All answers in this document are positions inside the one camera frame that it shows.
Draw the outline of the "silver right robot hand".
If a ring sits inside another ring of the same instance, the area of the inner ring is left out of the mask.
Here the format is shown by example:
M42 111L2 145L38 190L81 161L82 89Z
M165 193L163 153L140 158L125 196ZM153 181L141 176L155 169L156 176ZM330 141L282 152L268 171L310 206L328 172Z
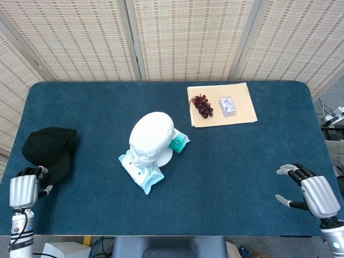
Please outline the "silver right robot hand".
M299 186L304 197L303 202L295 202L276 195L275 198L283 205L310 211L318 219L334 217L340 211L340 204L324 176L317 175L312 170L296 163L282 165L276 174L289 176Z

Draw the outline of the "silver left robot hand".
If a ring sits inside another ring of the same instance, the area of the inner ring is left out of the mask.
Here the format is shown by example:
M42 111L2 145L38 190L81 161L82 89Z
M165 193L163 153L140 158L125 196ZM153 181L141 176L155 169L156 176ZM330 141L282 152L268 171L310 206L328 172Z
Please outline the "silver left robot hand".
M43 166L27 167L18 172L16 177L10 180L10 207L14 210L29 209L34 207L39 199L47 196L53 185L48 185L43 191L38 192L38 182L48 173L48 169Z

